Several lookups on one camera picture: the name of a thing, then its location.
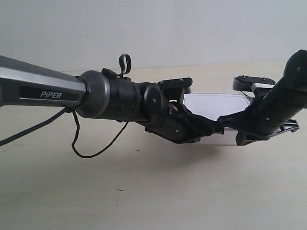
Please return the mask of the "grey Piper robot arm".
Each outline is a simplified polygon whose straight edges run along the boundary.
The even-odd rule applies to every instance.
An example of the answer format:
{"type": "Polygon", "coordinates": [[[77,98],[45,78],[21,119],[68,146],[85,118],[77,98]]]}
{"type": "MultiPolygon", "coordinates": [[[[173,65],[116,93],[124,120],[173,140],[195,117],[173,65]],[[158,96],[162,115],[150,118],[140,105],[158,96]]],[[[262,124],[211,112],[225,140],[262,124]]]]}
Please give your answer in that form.
{"type": "Polygon", "coordinates": [[[83,118],[135,122],[168,141],[194,143],[223,134],[223,125],[192,113],[183,103],[191,78],[133,82],[110,69],[72,76],[9,57],[0,58],[0,104],[63,107],[83,118]]]}

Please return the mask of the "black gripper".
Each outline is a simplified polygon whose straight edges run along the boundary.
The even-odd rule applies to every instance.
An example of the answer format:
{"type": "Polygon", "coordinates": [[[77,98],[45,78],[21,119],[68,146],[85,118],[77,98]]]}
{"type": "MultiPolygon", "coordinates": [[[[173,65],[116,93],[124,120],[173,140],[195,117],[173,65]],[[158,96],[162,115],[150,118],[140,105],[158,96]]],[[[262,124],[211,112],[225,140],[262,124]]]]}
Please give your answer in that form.
{"type": "Polygon", "coordinates": [[[194,114],[186,108],[170,108],[167,115],[158,115],[154,121],[138,124],[146,132],[176,144],[196,143],[204,137],[224,134],[224,125],[221,122],[194,114]]]}

